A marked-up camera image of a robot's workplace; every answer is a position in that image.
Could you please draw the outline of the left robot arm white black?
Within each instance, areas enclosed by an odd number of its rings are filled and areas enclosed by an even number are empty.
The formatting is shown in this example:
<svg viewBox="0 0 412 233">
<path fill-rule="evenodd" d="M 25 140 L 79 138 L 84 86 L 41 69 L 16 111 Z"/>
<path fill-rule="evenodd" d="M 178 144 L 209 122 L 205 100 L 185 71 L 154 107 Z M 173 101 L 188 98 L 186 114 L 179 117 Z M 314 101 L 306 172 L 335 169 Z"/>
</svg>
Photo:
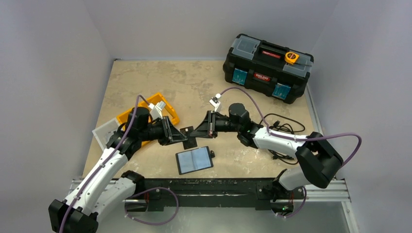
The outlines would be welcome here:
<svg viewBox="0 0 412 233">
<path fill-rule="evenodd" d="M 156 140 L 165 146 L 187 140 L 168 116 L 155 117 L 154 113 L 145 107 L 133 108 L 125 131 L 118 129 L 110 137 L 100 159 L 77 188 L 62 201 L 54 200 L 50 204 L 48 211 L 54 232 L 94 233 L 122 200 L 143 196 L 144 178 L 133 171 L 125 172 L 111 188 L 106 187 L 143 142 Z"/>
</svg>

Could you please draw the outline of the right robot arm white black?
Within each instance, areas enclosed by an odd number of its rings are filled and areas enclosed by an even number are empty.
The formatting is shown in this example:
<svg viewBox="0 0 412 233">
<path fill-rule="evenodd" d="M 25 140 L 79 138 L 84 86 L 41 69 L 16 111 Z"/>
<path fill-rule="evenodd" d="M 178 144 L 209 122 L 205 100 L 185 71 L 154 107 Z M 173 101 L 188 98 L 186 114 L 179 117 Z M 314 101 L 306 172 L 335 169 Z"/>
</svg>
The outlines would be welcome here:
<svg viewBox="0 0 412 233">
<path fill-rule="evenodd" d="M 231 104 L 228 113 L 226 116 L 208 111 L 190 136 L 215 138 L 219 132 L 236 132 L 238 140 L 247 147 L 271 150 L 295 158 L 298 166 L 282 171 L 273 184 L 273 192 L 280 198 L 308 184 L 326 188 L 343 165 L 339 153 L 317 132 L 309 136 L 277 133 L 253 122 L 241 103 Z"/>
</svg>

